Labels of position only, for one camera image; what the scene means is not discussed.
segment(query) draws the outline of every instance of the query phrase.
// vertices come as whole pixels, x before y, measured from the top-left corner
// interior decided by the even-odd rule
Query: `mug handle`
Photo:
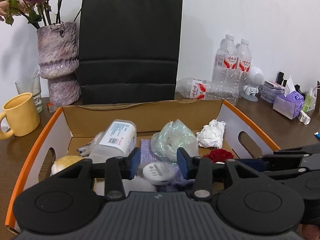
[[[0,124],[2,122],[2,120],[6,117],[5,112],[2,112],[0,114]],[[10,130],[9,132],[3,132],[0,128],[0,140],[6,140],[8,138],[10,138],[11,136],[13,136],[13,131]]]

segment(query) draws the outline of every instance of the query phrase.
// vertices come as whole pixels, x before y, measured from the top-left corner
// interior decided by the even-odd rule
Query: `purple woven fabric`
[[[161,162],[162,160],[151,150],[151,140],[142,139],[140,142],[141,163]],[[192,190],[194,179],[184,179],[178,164],[172,164],[175,177],[168,185],[157,186],[158,192],[189,191]]]

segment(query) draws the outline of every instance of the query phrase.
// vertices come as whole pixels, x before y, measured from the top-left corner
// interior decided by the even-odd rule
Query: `red rose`
[[[206,155],[205,157],[209,158],[213,163],[216,163],[223,162],[227,159],[233,159],[233,154],[224,149],[218,149],[211,151],[210,154]]]

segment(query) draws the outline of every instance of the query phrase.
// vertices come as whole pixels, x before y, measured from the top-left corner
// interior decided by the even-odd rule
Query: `white wall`
[[[61,19],[72,21],[82,0],[63,0]],[[56,0],[50,0],[52,19]],[[252,64],[266,80],[278,71],[302,90],[320,79],[320,0],[184,0],[178,79],[211,76],[215,52],[226,33],[250,40]],[[0,105],[17,94],[14,82],[38,68],[36,29],[22,16],[0,23]],[[48,96],[42,80],[42,96]]]

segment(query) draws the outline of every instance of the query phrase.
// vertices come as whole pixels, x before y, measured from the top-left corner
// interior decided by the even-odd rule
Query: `purple tissue package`
[[[295,117],[297,117],[299,115],[299,113],[300,113],[300,111],[301,111],[301,109],[303,107],[303,104],[304,104],[303,96],[299,92],[293,91],[287,96],[285,96],[283,94],[283,95],[279,95],[277,97],[294,104],[294,108],[292,108],[292,110],[294,109],[293,112],[292,112],[292,117],[293,118],[295,118]]]

